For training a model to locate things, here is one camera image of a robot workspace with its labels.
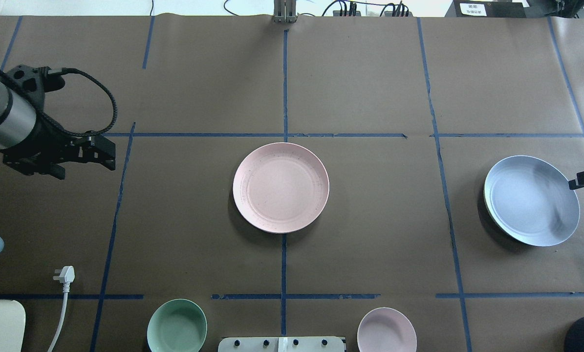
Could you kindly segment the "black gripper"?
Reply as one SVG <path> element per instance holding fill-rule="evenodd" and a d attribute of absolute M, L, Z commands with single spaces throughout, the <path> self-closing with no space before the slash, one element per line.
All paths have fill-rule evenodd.
<path fill-rule="evenodd" d="M 44 111 L 46 93 L 65 87 L 66 74 L 79 74 L 96 84 L 110 99 L 111 121 L 99 131 L 75 133 L 66 130 L 57 120 Z M 36 119 L 30 135 L 17 145 L 3 150 L 4 165 L 26 176 L 34 174 L 65 178 L 62 163 L 98 163 L 108 170 L 116 169 L 115 143 L 104 137 L 117 122 L 117 103 L 110 90 L 97 79 L 73 67 L 51 69 L 48 66 L 30 67 L 19 65 L 1 75 L 1 82 L 30 103 Z"/>

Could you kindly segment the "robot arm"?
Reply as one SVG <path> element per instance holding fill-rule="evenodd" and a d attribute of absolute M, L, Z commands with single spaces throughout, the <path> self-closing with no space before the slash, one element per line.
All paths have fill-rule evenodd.
<path fill-rule="evenodd" d="M 44 111 L 47 93 L 65 87 L 66 74 L 79 74 L 110 99 L 111 121 L 101 130 L 76 133 Z M 115 143 L 105 137 L 117 122 L 118 108 L 110 90 L 80 69 L 15 66 L 0 69 L 0 153 L 2 162 L 20 174 L 65 178 L 63 163 L 97 163 L 116 169 Z"/>

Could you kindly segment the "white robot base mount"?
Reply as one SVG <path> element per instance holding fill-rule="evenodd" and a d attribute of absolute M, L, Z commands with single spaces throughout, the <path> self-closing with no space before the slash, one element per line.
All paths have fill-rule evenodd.
<path fill-rule="evenodd" d="M 227 337 L 218 352 L 346 352 L 346 339 L 338 336 Z"/>

